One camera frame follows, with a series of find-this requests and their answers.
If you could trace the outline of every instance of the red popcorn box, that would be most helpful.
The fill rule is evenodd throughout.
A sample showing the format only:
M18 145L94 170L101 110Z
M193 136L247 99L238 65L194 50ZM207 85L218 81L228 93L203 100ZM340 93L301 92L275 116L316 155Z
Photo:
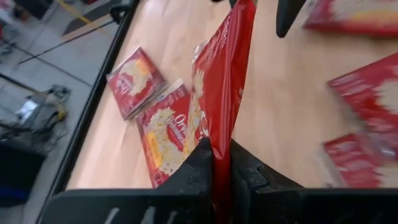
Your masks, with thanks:
M381 155L397 159L398 152L398 54L328 82L349 105Z
M187 135L189 92L175 82L136 120L153 187L163 184L182 164Z
M135 116L165 86L163 76L140 47L107 80L124 119Z
M304 28L351 34L398 35L397 0L317 0Z
M323 149L332 166L329 170L338 187L374 188L381 185L381 178L376 172L377 160L367 153L365 147L372 147L364 138L348 134L338 139L323 143Z

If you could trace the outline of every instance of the floor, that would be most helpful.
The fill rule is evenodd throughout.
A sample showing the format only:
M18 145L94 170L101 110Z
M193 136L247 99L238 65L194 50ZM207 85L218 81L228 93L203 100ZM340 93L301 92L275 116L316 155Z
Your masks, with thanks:
M90 5L75 1L73 7L80 14L85 14L108 1L99 0ZM73 34L67 37L62 37L62 34L74 19L75 16L62 6L57 3L52 4L41 21L30 18L24 24L16 25L20 32L16 38L13 38L17 42L17 49L14 49L12 54L0 58L1 73L35 89L46 90L53 84L64 85L72 89L72 94L67 102L66 126L68 134L59 140L55 148L48 154L26 205L0 208L0 223L31 224L32 220L35 220L40 213L67 148L72 130L78 122L91 87L113 40L113 35L118 28L115 23L112 23L103 27L103 30L96 30L42 54L38 58L30 59L32 55L42 53L73 38ZM110 18L102 19L98 25L110 20ZM24 104L24 97L27 94L27 92L0 80L0 119L12 118L14 112Z

